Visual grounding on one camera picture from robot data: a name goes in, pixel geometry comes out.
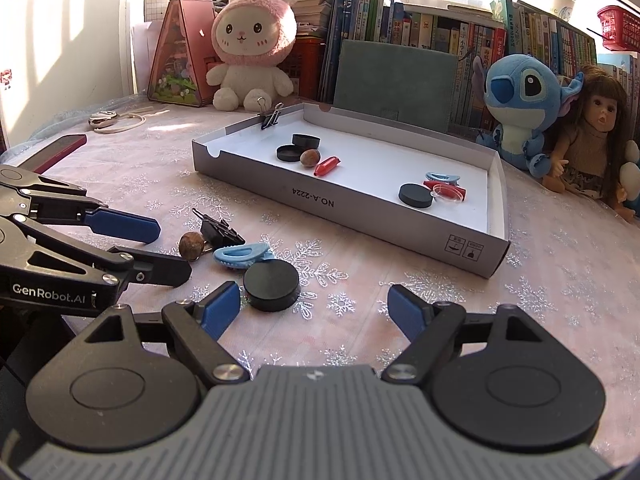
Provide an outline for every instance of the triangular toy house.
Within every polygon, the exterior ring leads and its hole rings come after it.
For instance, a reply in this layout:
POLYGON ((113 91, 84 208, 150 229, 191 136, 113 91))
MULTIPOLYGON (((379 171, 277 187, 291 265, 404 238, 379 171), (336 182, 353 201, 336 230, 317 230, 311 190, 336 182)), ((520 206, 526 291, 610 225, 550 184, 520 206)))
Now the triangular toy house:
POLYGON ((164 15, 147 95, 152 101, 205 106, 218 89, 207 67, 218 61, 211 44, 212 0, 170 0, 164 15))

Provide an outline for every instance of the black bottle cap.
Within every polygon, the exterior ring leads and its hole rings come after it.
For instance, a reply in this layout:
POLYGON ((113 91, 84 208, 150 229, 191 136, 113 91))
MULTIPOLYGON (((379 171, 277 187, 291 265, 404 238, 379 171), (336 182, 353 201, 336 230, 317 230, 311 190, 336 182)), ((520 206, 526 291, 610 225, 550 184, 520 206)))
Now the black bottle cap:
POLYGON ((280 312, 296 303, 300 295, 298 270, 284 260, 255 262, 244 273, 249 304, 263 312, 280 312))
POLYGON ((300 156, 306 151, 302 146, 285 144, 276 150, 276 156, 284 162, 299 162, 300 156))
POLYGON ((305 150, 317 150, 318 146, 320 146, 320 139, 305 134, 294 134, 291 142, 305 150))
POLYGON ((433 202, 431 191, 419 184, 402 184, 398 198, 407 205, 418 209, 425 209, 433 202))

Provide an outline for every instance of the doll's face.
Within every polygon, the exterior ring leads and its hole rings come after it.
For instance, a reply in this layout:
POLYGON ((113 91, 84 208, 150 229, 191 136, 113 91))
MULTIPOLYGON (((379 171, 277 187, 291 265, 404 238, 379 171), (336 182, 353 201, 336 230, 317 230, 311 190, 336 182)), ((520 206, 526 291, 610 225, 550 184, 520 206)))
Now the doll's face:
POLYGON ((609 133, 616 126, 618 103, 615 99, 592 95, 585 103, 584 118, 601 133, 609 133))
POLYGON ((260 7, 238 7, 222 16, 216 39, 233 56, 260 56, 278 43, 280 30, 270 13, 260 7))

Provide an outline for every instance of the tablecloth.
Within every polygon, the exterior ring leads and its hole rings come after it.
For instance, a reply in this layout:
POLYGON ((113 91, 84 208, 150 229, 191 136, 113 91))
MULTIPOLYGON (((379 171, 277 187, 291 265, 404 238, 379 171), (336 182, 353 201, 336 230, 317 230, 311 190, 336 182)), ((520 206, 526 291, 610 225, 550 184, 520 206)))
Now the tablecloth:
MULTIPOLYGON (((88 132, 87 144, 46 175, 86 187, 90 196, 113 208, 158 219, 162 233, 148 250, 177 254, 180 236, 199 229, 191 213, 195 207, 226 219, 247 241, 268 242, 277 257, 292 263, 302 283, 295 306, 265 314, 243 300, 239 317, 220 339, 251 373, 264 363, 358 363, 382 370, 408 344, 386 310, 386 292, 393 283, 427 301, 455 301, 470 312, 516 303, 605 385, 607 407, 594 449, 613 464, 638 452, 637 224, 626 224, 591 200, 553 194, 505 165, 512 245, 495 275, 484 280, 195 173, 191 139, 248 114, 161 104, 154 111, 158 113, 128 132, 88 132)), ((65 133, 85 130, 79 124, 65 133)), ((87 228, 60 229, 101 248, 127 245, 87 228)), ((241 285, 241 273, 203 257, 183 286, 132 284, 121 300, 135 312, 157 311, 173 300, 199 300, 225 280, 241 285)), ((71 323, 79 330, 88 320, 71 323)))

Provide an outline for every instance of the stitch's nose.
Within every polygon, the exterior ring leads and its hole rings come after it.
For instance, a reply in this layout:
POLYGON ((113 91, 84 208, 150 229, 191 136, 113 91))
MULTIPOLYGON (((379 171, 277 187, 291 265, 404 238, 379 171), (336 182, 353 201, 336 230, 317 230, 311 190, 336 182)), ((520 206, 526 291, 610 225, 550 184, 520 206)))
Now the stitch's nose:
POLYGON ((491 93, 502 104, 507 104, 513 97, 513 84, 508 79, 494 79, 491 81, 491 93))

